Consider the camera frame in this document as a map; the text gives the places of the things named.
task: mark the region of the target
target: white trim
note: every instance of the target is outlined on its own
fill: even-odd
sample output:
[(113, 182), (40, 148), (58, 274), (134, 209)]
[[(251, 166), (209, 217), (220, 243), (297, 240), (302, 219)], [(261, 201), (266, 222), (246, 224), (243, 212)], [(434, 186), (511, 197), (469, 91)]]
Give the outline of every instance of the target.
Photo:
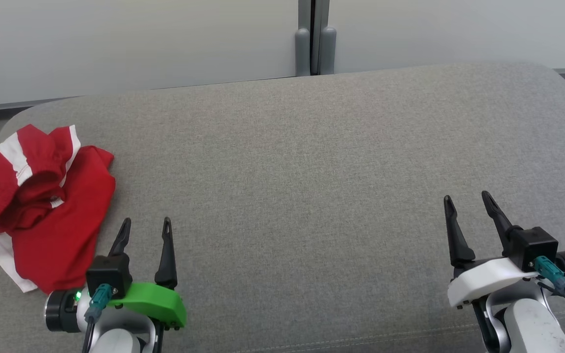
[(60, 206), (65, 202), (60, 197), (58, 197), (58, 199), (55, 199), (54, 201), (50, 201), (50, 203), (52, 208), (56, 208), (57, 206)]
[(16, 283), (17, 286), (27, 293), (38, 288), (34, 282), (24, 279), (16, 272), (14, 266), (14, 253), (12, 250), (12, 238), (7, 233), (0, 233), (0, 266), (6, 271), (6, 274)]
[(16, 172), (16, 183), (21, 186), (32, 176), (32, 168), (27, 164), (27, 158), (23, 154), (23, 148), (19, 143), (19, 136), (15, 132), (9, 138), (0, 143), (0, 153), (12, 165)]
[(69, 158), (69, 160), (65, 164), (65, 176), (60, 181), (60, 187), (63, 187), (63, 185), (65, 185), (65, 181), (67, 181), (67, 172), (69, 172), (69, 168), (71, 168), (71, 164), (74, 162), (74, 159), (76, 158), (76, 155), (78, 154), (78, 151), (80, 150), (81, 147), (80, 140), (78, 139), (78, 135), (76, 134), (76, 125), (71, 125), (69, 127), (69, 134), (71, 136), (71, 147), (72, 147), (71, 158)]

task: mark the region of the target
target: cable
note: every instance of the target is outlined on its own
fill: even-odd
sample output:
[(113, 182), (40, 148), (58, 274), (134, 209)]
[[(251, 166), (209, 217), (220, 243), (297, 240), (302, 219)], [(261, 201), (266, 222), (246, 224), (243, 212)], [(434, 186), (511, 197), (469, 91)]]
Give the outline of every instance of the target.
[(551, 293), (553, 293), (553, 295), (556, 295), (558, 297), (562, 297), (563, 299), (565, 299), (565, 293), (561, 293), (560, 291), (556, 290), (555, 288), (552, 288), (551, 286), (547, 286), (546, 284), (544, 284), (542, 282), (538, 282), (538, 286), (544, 288), (545, 290), (550, 291)]
[(90, 317), (88, 318), (87, 331), (84, 335), (82, 353), (88, 353), (90, 351), (90, 344), (93, 342), (93, 330), (95, 330), (95, 320)]

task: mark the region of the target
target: gray fabric surface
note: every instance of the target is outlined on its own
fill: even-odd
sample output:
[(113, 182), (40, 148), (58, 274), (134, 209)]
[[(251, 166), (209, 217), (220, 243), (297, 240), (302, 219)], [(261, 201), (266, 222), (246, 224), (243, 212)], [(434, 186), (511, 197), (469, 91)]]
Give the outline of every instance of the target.
[[(448, 306), (442, 197), (478, 258), (500, 254), (480, 199), (565, 250), (565, 81), (531, 64), (462, 64), (90, 96), (20, 113), (75, 124), (115, 154), (99, 237), (124, 217), (135, 280), (173, 221), (186, 329), (164, 352), (482, 352)], [(76, 352), (43, 293), (0, 269), (0, 352)], [(553, 300), (565, 327), (565, 303)]]

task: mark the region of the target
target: teal connector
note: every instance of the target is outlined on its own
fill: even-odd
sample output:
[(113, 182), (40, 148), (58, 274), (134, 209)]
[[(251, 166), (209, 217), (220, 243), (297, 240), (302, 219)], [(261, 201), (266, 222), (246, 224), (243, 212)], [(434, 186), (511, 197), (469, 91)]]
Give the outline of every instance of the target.
[(112, 287), (110, 284), (100, 284), (95, 290), (90, 303), (88, 304), (88, 309), (84, 313), (84, 319), (86, 322), (93, 319), (93, 322), (97, 322), (99, 317), (102, 315), (102, 310), (106, 307), (106, 304), (112, 299)]
[(546, 256), (538, 256), (535, 261), (536, 271), (547, 280), (551, 281), (555, 289), (561, 293), (565, 293), (565, 275), (559, 270), (551, 260)]

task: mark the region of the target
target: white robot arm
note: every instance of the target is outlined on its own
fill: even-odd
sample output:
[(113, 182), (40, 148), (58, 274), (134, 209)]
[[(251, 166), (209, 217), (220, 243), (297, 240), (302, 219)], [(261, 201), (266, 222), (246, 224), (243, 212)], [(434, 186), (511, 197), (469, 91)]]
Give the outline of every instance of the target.
[(45, 302), (50, 331), (85, 332), (83, 353), (161, 353), (164, 331), (186, 324), (178, 284), (171, 221), (164, 219), (163, 252), (154, 283), (132, 282), (128, 255), (130, 218), (108, 256), (97, 255), (87, 286), (54, 291)]
[(457, 223), (450, 196), (444, 197), (451, 265), (451, 306), (475, 311), (489, 353), (565, 352), (565, 334), (547, 297), (565, 297), (565, 251), (542, 228), (512, 226), (489, 192), (482, 192), (503, 244), (502, 257), (475, 260)]

